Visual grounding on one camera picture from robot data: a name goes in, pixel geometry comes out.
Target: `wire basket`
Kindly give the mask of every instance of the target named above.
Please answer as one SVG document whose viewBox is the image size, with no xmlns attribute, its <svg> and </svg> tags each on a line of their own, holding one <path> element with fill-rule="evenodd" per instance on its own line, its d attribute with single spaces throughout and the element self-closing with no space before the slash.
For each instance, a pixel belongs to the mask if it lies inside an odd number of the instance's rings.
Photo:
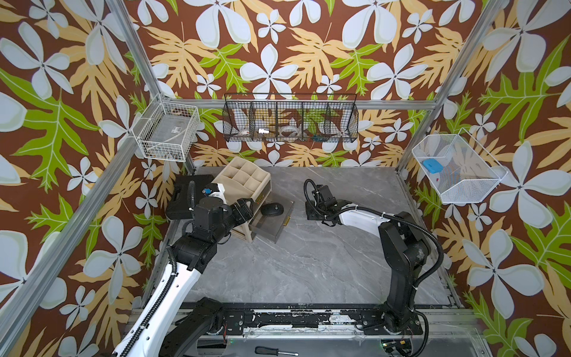
<svg viewBox="0 0 571 357">
<path fill-rule="evenodd" d="M 200 123 L 195 106 L 163 102 L 157 105 L 137 136 L 143 156 L 150 159 L 184 162 Z"/>
<path fill-rule="evenodd" d="M 357 139 L 359 112 L 354 94 L 337 101 L 330 95 L 316 94 L 268 100 L 243 99 L 243 93 L 231 95 L 240 99 L 224 95 L 222 120 L 226 141 L 353 142 Z"/>
<path fill-rule="evenodd" d="M 412 149 L 443 204 L 480 203 L 508 173 L 471 135 L 468 143 L 461 134 L 467 132 L 427 135 Z M 441 171 L 431 173 L 425 167 L 428 159 L 438 161 Z"/>
</svg>

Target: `aluminum frame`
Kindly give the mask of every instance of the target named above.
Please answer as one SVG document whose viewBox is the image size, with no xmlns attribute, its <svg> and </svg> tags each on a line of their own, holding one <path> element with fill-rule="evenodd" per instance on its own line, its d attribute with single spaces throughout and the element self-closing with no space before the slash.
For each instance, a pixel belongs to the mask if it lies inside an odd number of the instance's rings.
<svg viewBox="0 0 571 357">
<path fill-rule="evenodd" d="M 418 129 L 411 138 L 411 141 L 408 143 L 407 148 L 404 150 L 403 156 L 397 165 L 397 170 L 399 172 L 402 169 L 406 168 L 408 162 L 412 157 L 412 149 L 424 138 L 428 127 L 434 120 L 436 120 L 437 116 L 440 115 L 440 111 L 444 106 L 444 101 L 448 98 L 452 86 L 458 80 L 458 78 L 462 76 L 462 72 L 464 72 L 464 69 L 472 58 L 474 51 L 483 40 L 484 35 L 490 29 L 492 23 L 496 19 L 503 2 L 504 0 L 488 1 L 486 7 L 480 14 L 480 17 L 478 17 L 478 21 L 476 21 L 474 28 L 464 42 L 458 57 L 452 65 L 452 68 L 444 79 L 444 83 L 442 83 L 440 91 L 436 94 L 435 108 L 424 115 L 424 118 L 420 122 Z"/>
<path fill-rule="evenodd" d="M 138 34 L 132 27 L 125 4 L 121 0 L 106 0 L 106 2 L 111 11 L 116 14 L 119 25 L 125 34 L 127 46 L 133 54 L 136 65 L 140 69 L 143 81 L 150 89 L 151 97 L 157 98 L 159 102 L 167 100 L 168 98 L 164 97 L 160 92 L 156 78 L 152 72 L 151 63 L 147 58 Z M 422 140 L 427 127 L 434 119 L 436 119 L 436 114 L 442 108 L 453 83 L 463 72 L 476 46 L 479 44 L 482 37 L 496 18 L 501 7 L 501 2 L 502 0 L 490 0 L 488 2 L 486 8 L 478 18 L 472 32 L 468 36 L 458 58 L 452 65 L 452 68 L 442 85 L 442 89 L 439 91 L 434 101 L 364 100 L 356 102 L 358 109 L 430 110 L 430 112 L 425 115 L 424 119 L 421 121 L 416 135 L 413 136 L 410 144 L 405 150 L 397 167 L 399 171 L 406 167 L 412 155 L 412 148 Z M 224 100 L 220 99 L 202 99 L 199 101 L 194 99 L 173 100 L 191 104 L 199 108 L 220 109 L 224 106 Z M 135 132 L 141 129 L 141 122 L 137 123 Z M 60 233 L 60 239 L 50 247 L 46 253 L 47 258 L 42 259 L 38 263 L 38 268 L 34 269 L 35 273 L 30 275 L 26 284 L 17 289 L 10 301 L 6 303 L 8 306 L 4 309 L 5 312 L 2 315 L 2 323 L 0 324 L 1 357 L 7 356 L 11 351 L 23 329 L 30 321 L 35 310 L 38 308 L 41 300 L 51 287 L 54 279 L 59 275 L 65 263 L 67 263 L 67 260 L 75 250 L 76 245 L 81 241 L 86 233 L 89 224 L 95 218 L 99 208 L 104 203 L 104 200 L 109 195 L 111 189 L 115 186 L 124 168 L 131 160 L 135 149 L 135 139 L 133 137 L 129 137 L 104 170 L 102 176 L 97 180 L 94 187 L 91 189 L 90 194 L 88 194 L 63 231 Z"/>
<path fill-rule="evenodd" d="M 105 0 L 105 2 L 109 6 L 111 12 L 115 14 L 115 18 L 123 30 L 127 47 L 129 48 L 129 51 L 131 51 L 136 66 L 139 67 L 141 77 L 143 77 L 143 82 L 151 92 L 151 98 L 158 98 L 159 101 L 162 101 L 163 94 L 157 84 L 155 74 L 152 72 L 151 61 L 148 60 L 143 43 L 133 28 L 125 3 L 123 0 Z"/>
<path fill-rule="evenodd" d="M 424 223 L 424 220 L 422 218 L 422 216 L 418 213 L 416 205 L 415 205 L 415 200 L 412 198 L 411 192 L 408 190 L 407 187 L 407 183 L 404 182 L 403 178 L 396 173 L 396 179 L 400 185 L 400 188 L 402 189 L 402 191 L 404 192 L 404 196 L 407 199 L 407 203 L 408 206 L 411 209 L 411 215 L 412 218 L 414 218 L 414 220 L 416 221 L 417 224 L 419 224 L 421 227 L 423 227 L 424 229 L 430 231 L 430 229 L 428 229 L 428 227 L 426 226 L 426 224 Z M 432 252 L 430 254 L 430 257 L 436 261 L 436 259 L 438 258 L 438 255 L 436 253 L 436 249 L 434 244 L 431 242 L 431 246 L 432 246 Z M 440 266 L 438 268 L 438 270 L 436 271 L 438 273 L 438 276 L 440 277 L 440 279 L 446 284 L 446 287 L 448 288 L 448 290 L 450 291 L 450 296 L 452 298 L 451 303 L 453 303 L 456 307 L 460 307 L 460 308 L 464 308 L 464 305 L 462 304 L 462 300 L 460 299 L 460 296 L 458 295 L 458 293 L 456 292 L 456 289 L 454 289 L 454 286 L 452 284 L 452 280 L 450 279 L 450 276 L 448 275 L 448 273 L 446 272 L 446 269 L 444 269 L 443 266 Z"/>
<path fill-rule="evenodd" d="M 185 318 L 191 311 L 188 305 L 191 303 L 183 303 L 176 314 L 170 330 L 175 327 L 175 322 Z M 351 310 L 376 309 L 375 304 L 323 304 L 314 307 L 312 304 L 277 304 L 272 308 L 260 308 L 263 304 L 240 304 L 240 303 L 223 303 L 224 308 L 228 311 L 248 310 L 254 314 L 332 314 L 347 316 L 347 312 Z M 429 336 L 433 338 L 458 339 L 468 337 L 472 341 L 474 351 L 482 357 L 492 357 L 492 352 L 486 343 L 482 333 L 478 319 L 471 309 L 464 308 L 418 308 L 423 312 L 429 323 Z M 130 331 L 134 323 L 142 313 L 142 309 L 134 309 L 129 317 L 125 331 Z M 364 335 L 361 331 L 353 326 L 354 320 L 339 319 L 338 324 L 332 323 L 328 325 L 320 325 L 319 330 L 316 328 L 289 328 L 287 325 L 269 325 L 259 328 L 245 327 L 241 335 L 227 336 L 229 340 L 248 340 L 248 339 L 393 339 L 394 335 Z M 201 340 L 222 340 L 221 335 L 204 335 L 199 338 Z"/>
<path fill-rule="evenodd" d="M 0 323 L 0 356 L 7 356 L 10 353 L 43 297 L 51 288 L 53 281 L 85 236 L 89 225 L 109 196 L 109 192 L 131 161 L 136 147 L 137 144 L 133 137 L 125 140 L 121 149 L 59 234 L 57 242 L 52 244 L 45 253 L 45 257 L 39 261 L 34 274 L 30 274 L 26 284 L 17 289 L 4 306 L 2 323 Z"/>
<path fill-rule="evenodd" d="M 180 104 L 193 105 L 201 109 L 223 109 L 224 99 L 170 99 L 168 101 L 180 102 Z M 268 102 L 280 101 L 268 99 Z M 392 109 L 392 110 L 433 110 L 436 108 L 434 101 L 373 101 L 356 100 L 357 109 Z"/>
</svg>

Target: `blue object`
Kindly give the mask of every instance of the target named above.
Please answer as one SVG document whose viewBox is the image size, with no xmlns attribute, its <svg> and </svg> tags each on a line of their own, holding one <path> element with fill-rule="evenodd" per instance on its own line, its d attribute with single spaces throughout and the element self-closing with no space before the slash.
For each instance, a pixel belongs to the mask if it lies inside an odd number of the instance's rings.
<svg viewBox="0 0 571 357">
<path fill-rule="evenodd" d="M 435 159 L 427 159 L 423 161 L 423 166 L 426 167 L 428 172 L 431 174 L 437 174 L 444 169 L 440 162 Z"/>
</svg>

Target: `gray marble surface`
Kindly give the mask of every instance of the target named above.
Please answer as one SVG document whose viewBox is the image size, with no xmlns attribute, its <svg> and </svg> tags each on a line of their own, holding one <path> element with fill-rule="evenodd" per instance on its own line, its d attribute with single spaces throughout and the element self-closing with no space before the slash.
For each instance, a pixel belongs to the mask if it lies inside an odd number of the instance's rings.
<svg viewBox="0 0 571 357">
<path fill-rule="evenodd" d="M 202 167 L 216 175 L 222 168 Z M 295 201 L 293 214 L 277 244 L 232 237 L 218 253 L 185 301 L 204 296 L 222 302 L 381 303 L 391 269 L 381 242 L 355 227 L 327 227 L 305 216 L 303 182 L 328 184 L 333 195 L 379 211 L 398 213 L 409 206 L 392 168 L 265 167 L 272 191 Z M 440 278 L 422 282 L 417 304 L 448 304 Z"/>
</svg>

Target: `black wire basket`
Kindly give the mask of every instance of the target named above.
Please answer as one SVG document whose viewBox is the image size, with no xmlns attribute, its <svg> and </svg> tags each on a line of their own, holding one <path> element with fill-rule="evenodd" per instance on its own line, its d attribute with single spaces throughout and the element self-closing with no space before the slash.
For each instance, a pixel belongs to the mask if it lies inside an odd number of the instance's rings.
<svg viewBox="0 0 571 357">
<path fill-rule="evenodd" d="M 224 95 L 222 120 L 226 141 L 353 142 L 357 139 L 356 94 L 336 94 L 337 100 L 327 94 L 295 94 L 292 99 L 255 98 L 265 95 Z M 268 98 L 280 96 L 267 93 Z"/>
</svg>

